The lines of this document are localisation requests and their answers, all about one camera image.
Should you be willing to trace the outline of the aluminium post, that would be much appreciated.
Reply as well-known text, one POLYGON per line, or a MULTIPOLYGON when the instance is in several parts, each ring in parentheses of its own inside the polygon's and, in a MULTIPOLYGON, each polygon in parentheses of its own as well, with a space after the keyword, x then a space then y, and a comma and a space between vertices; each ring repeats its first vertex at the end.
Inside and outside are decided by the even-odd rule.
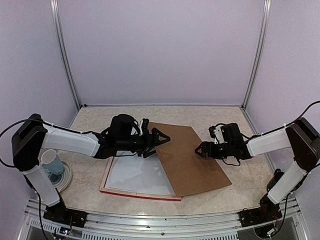
POLYGON ((268 31, 271 6, 272 6, 271 0, 264 1, 260 29, 259 29, 258 39, 257 39, 257 45, 256 45, 255 54, 253 58, 253 64, 250 71, 249 82, 248 82, 244 99, 241 105, 244 111, 246 111, 246 109, 249 106, 249 102, 250 102, 250 99, 254 90, 254 86, 256 83, 260 62, 263 56, 265 40, 267 36, 267 31, 268 31))
POLYGON ((59 11, 59 3, 57 0, 50 1, 51 13, 53 18, 54 29, 57 37, 58 48, 60 52, 60 57, 62 60, 62 65, 64 68, 64 72, 66 75, 67 83, 71 92, 71 96, 73 102, 75 104, 76 109, 79 111, 82 107, 81 99, 79 97, 79 93, 73 78, 72 70, 70 61, 67 54, 67 48, 64 41, 64 34, 62 28, 62 22, 60 18, 60 11, 59 11))

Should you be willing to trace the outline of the left aluminium post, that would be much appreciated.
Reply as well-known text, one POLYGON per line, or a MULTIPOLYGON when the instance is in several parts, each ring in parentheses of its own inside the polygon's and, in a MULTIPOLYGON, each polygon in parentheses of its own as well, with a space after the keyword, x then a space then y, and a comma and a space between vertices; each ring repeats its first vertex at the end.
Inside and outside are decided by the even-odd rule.
POLYGON ((76 109, 79 111, 82 107, 81 99, 79 97, 79 93, 73 78, 72 70, 70 61, 67 54, 67 48, 64 41, 64 34, 62 28, 62 22, 60 18, 60 11, 59 11, 59 3, 57 0, 50 1, 51 13, 53 18, 54 29, 57 37, 58 48, 60 52, 60 57, 62 60, 62 65, 64 68, 64 72, 66 75, 67 83, 71 92, 71 96, 73 102, 75 104, 76 109))

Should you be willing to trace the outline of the wooden red photo frame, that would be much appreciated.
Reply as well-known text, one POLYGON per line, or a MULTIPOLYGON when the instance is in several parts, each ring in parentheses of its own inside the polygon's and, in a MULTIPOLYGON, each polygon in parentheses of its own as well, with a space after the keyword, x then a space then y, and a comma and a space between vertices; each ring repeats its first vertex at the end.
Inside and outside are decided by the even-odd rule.
POLYGON ((117 157, 111 157, 108 159, 108 163, 106 165, 102 182, 100 184, 99 192, 109 195, 115 195, 115 196, 122 196, 122 197, 128 197, 128 198, 135 198, 135 199, 147 199, 147 200, 158 200, 158 201, 171 201, 171 202, 180 202, 181 197, 180 196, 168 196, 168 195, 150 195, 150 194, 144 194, 144 193, 132 193, 132 192, 125 192, 120 190, 112 190, 112 189, 105 189, 104 184, 106 183, 107 179, 107 171, 109 170, 109 167, 111 166, 113 158, 117 157))

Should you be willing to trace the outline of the light blue cup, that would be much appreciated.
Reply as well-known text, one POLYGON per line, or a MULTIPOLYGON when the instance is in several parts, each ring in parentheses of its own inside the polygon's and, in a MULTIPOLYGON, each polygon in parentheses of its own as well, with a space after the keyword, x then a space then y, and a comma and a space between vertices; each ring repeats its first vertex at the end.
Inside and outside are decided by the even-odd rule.
POLYGON ((63 163, 54 149, 43 152, 40 160, 50 173, 59 176, 64 172, 63 163))

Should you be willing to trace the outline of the brown backing board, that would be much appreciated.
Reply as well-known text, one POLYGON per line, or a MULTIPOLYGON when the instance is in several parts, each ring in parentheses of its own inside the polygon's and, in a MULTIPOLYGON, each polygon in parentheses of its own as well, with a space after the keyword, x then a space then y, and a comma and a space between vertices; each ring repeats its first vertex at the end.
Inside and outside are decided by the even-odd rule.
POLYGON ((170 141, 155 148, 177 197, 200 194, 232 185, 223 169, 212 158, 201 158, 195 149, 202 143, 190 126, 150 122, 170 141))

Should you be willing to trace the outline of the white photo paper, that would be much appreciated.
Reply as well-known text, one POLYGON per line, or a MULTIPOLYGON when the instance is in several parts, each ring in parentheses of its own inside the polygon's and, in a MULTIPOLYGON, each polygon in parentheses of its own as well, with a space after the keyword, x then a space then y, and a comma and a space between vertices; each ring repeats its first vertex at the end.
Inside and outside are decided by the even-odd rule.
POLYGON ((157 154, 147 158, 114 157, 103 188, 157 196, 176 195, 157 154))

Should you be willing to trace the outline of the aluminium front rail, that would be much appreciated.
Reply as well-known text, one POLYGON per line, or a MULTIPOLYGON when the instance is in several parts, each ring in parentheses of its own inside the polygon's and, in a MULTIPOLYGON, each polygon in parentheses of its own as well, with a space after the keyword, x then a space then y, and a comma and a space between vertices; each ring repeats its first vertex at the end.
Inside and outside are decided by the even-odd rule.
POLYGON ((238 211, 193 215, 148 216, 88 211, 83 227, 39 217, 38 200, 30 199, 25 209, 19 240, 258 240, 273 226, 281 229, 273 240, 308 239, 305 223, 294 198, 283 201, 284 223, 273 220, 242 226, 238 211))

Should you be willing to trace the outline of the right aluminium post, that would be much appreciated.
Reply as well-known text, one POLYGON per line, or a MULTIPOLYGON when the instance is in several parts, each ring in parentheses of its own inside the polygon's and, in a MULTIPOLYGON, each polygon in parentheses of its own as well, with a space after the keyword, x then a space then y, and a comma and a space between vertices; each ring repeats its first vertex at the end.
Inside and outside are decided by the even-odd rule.
POLYGON ((271 0, 264 1, 260 29, 259 29, 258 39, 257 39, 257 45, 256 45, 255 54, 253 58, 253 64, 250 71, 249 82, 248 82, 244 99, 241 105, 244 111, 246 111, 246 109, 249 106, 249 102, 250 102, 250 99, 254 90, 254 86, 256 83, 260 62, 263 56, 265 40, 267 36, 267 31, 268 31, 271 6, 272 6, 271 0))

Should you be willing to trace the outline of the white round plate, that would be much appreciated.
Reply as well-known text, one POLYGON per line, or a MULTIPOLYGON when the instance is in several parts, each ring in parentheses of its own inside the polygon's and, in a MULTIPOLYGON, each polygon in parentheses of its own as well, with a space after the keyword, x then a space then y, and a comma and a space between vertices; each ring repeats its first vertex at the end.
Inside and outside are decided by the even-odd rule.
POLYGON ((49 180, 51 181, 54 188, 58 190, 59 193, 62 193, 64 190, 66 190, 73 178, 73 172, 68 163, 65 161, 62 161, 63 164, 63 173, 60 175, 55 175, 49 171, 47 171, 47 176, 49 180))

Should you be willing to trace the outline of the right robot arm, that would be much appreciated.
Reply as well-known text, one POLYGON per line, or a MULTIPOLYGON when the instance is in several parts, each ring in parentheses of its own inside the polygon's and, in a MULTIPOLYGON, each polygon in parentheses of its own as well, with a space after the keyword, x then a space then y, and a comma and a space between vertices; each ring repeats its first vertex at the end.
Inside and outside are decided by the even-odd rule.
POLYGON ((320 134, 304 117, 260 135, 245 138, 237 123, 219 123, 209 128, 213 141, 203 141, 194 150, 202 158, 238 162, 260 155, 283 153, 283 163, 275 169, 267 193, 259 207, 239 212, 241 224, 250 226, 282 217, 280 202, 296 191, 310 171, 319 166, 320 134))

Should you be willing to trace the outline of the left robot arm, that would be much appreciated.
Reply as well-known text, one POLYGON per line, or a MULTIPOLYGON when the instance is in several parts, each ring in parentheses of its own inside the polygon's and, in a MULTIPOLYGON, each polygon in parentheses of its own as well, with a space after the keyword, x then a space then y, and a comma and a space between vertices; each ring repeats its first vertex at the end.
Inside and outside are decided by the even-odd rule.
POLYGON ((171 140, 155 127, 149 130, 147 118, 138 124, 128 114, 113 117, 110 126, 100 133, 53 125, 36 113, 20 123, 21 127, 11 139, 14 168, 23 173, 29 186, 45 203, 45 219, 75 227, 84 226, 87 213, 66 207, 40 164, 38 156, 41 150, 73 152, 100 160, 116 157, 119 151, 147 158, 155 154, 155 147, 171 140))

